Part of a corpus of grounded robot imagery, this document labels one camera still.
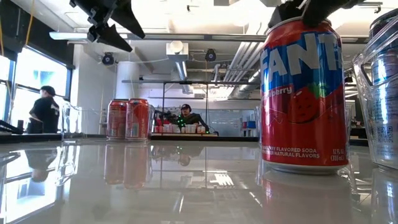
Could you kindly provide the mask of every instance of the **ceiling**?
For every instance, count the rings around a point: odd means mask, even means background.
[[[12,0],[30,12],[32,1]],[[329,19],[342,37],[367,37],[370,23],[381,14],[398,7],[398,1],[385,0],[380,13],[375,7],[359,7],[336,11]],[[249,25],[267,23],[279,0],[133,0],[132,10],[145,33],[174,34],[256,34]],[[35,0],[34,16],[59,32],[86,32],[90,26],[87,15],[78,7],[69,6],[69,0]],[[126,32],[116,24],[118,32]],[[98,55],[115,52],[116,60],[153,61],[167,58],[166,43],[169,40],[129,40],[135,53],[140,57],[103,44],[90,44]],[[216,63],[204,63],[204,52],[215,49],[217,61],[229,63],[236,54],[240,42],[188,41],[190,60],[188,69],[213,68]],[[364,47],[363,44],[344,44],[343,60],[345,68],[351,66],[353,57]],[[146,73],[170,74],[175,63],[170,60],[147,63],[142,75]]]

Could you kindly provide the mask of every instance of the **laboratory room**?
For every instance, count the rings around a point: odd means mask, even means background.
[[[0,0],[0,224],[398,223],[397,30],[396,0]]]

